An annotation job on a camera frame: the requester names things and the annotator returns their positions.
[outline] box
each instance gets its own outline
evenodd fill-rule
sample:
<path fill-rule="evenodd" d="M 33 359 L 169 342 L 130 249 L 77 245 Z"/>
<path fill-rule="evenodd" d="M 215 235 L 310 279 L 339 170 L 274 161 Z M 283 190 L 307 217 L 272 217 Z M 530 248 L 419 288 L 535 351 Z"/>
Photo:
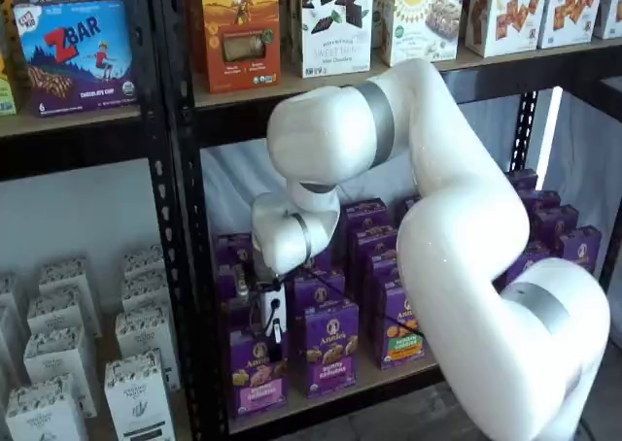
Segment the box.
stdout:
<path fill-rule="evenodd" d="M 359 307 L 348 299 L 308 308 L 304 316 L 302 353 L 305 392 L 315 397 L 357 382 Z"/>
<path fill-rule="evenodd" d="M 33 334 L 65 327 L 84 327 L 80 291 L 75 286 L 39 295 L 28 307 L 28 326 Z"/>
<path fill-rule="evenodd" d="M 234 416 L 244 416 L 283 407 L 287 403 L 289 381 L 289 333 L 281 336 L 283 359 L 270 361 L 268 340 L 259 329 L 257 337 L 248 331 L 229 333 L 231 404 Z"/>
<path fill-rule="evenodd" d="M 14 440 L 87 441 L 71 375 L 12 390 L 7 425 Z"/>
<path fill-rule="evenodd" d="M 622 0 L 601 0 L 594 25 L 594 36 L 603 39 L 622 36 Z"/>
<path fill-rule="evenodd" d="M 122 0 L 18 4 L 14 13 L 39 116 L 136 101 Z"/>
<path fill-rule="evenodd" d="M 601 0 L 546 0 L 540 48 L 589 43 Z"/>
<path fill-rule="evenodd" d="M 175 440 L 162 374 L 158 351 L 106 364 L 104 391 L 119 439 Z"/>
<path fill-rule="evenodd" d="M 378 281 L 377 287 L 371 340 L 378 366 L 390 368 L 424 356 L 424 339 L 411 331 L 418 330 L 419 325 L 399 278 L 387 276 Z"/>
<path fill-rule="evenodd" d="M 279 0 L 202 0 L 212 93 L 277 85 Z"/>
<path fill-rule="evenodd" d="M 23 361 L 33 383 L 71 374 L 76 384 L 78 405 L 85 417 L 93 418 L 99 411 L 101 389 L 89 339 L 81 326 L 33 334 L 26 345 Z"/>
<path fill-rule="evenodd" d="M 465 44 L 478 54 L 532 51 L 544 0 L 470 0 Z"/>
<path fill-rule="evenodd" d="M 101 337 L 101 311 L 96 288 L 91 288 L 87 277 L 86 258 L 74 257 L 43 266 L 39 278 L 39 292 L 48 293 L 65 286 L 77 286 L 84 312 L 85 329 Z"/>
<path fill-rule="evenodd" d="M 166 308 L 144 307 L 120 313 L 115 331 L 123 358 L 159 349 L 168 388 L 178 390 L 181 387 L 173 329 Z"/>
<path fill-rule="evenodd" d="M 455 59 L 462 9 L 462 0 L 384 0 L 383 60 Z"/>
<path fill-rule="evenodd" d="M 300 0 L 302 78 L 369 70 L 373 0 Z"/>

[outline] gray floor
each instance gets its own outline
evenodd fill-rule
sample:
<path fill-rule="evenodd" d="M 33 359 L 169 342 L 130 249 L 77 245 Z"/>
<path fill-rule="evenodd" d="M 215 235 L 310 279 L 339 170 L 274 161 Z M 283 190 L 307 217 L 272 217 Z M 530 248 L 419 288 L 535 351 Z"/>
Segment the gray floor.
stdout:
<path fill-rule="evenodd" d="M 593 435 L 579 429 L 575 441 L 622 440 L 622 352 L 610 345 L 585 408 Z M 284 436 L 279 441 L 486 441 L 446 384 L 355 412 Z"/>

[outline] white box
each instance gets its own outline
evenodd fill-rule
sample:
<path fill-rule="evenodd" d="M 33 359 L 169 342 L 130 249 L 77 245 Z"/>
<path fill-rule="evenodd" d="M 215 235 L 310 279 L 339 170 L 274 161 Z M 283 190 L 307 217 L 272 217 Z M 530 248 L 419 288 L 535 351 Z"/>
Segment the white box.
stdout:
<path fill-rule="evenodd" d="M 71 374 L 83 414 L 88 418 L 97 416 L 101 389 L 97 382 L 90 336 L 85 334 L 83 327 L 33 334 L 23 360 L 33 383 L 65 373 Z"/>
<path fill-rule="evenodd" d="M 622 0 L 601 0 L 594 36 L 604 40 L 622 36 Z"/>
<path fill-rule="evenodd" d="M 369 70 L 373 0 L 299 0 L 302 77 Z"/>
<path fill-rule="evenodd" d="M 52 292 L 65 286 L 78 286 L 85 313 L 86 331 L 95 337 L 101 337 L 101 311 L 97 290 L 91 289 L 88 283 L 85 258 L 64 259 L 43 267 L 39 280 L 40 293 Z"/>
<path fill-rule="evenodd" d="M 65 327 L 84 327 L 80 291 L 76 286 L 59 288 L 30 301 L 28 326 L 30 332 L 50 332 Z"/>
<path fill-rule="evenodd" d="M 178 390 L 179 364 L 169 312 L 161 306 L 144 307 L 117 316 L 117 340 L 123 358 L 159 349 L 164 378 L 170 390 Z"/>
<path fill-rule="evenodd" d="M 126 279 L 154 269 L 164 269 L 164 254 L 160 244 L 150 245 L 123 257 L 123 275 Z"/>
<path fill-rule="evenodd" d="M 453 60 L 458 50 L 462 0 L 384 0 L 382 58 Z"/>
<path fill-rule="evenodd" d="M 601 0 L 546 0 L 537 45 L 541 48 L 589 43 Z"/>
<path fill-rule="evenodd" d="M 175 440 L 157 351 L 108 363 L 104 391 L 120 441 Z"/>
<path fill-rule="evenodd" d="M 470 0 L 466 46 L 489 57 L 532 51 L 545 0 Z"/>
<path fill-rule="evenodd" d="M 88 439 L 71 375 L 13 390 L 6 420 L 15 441 Z"/>

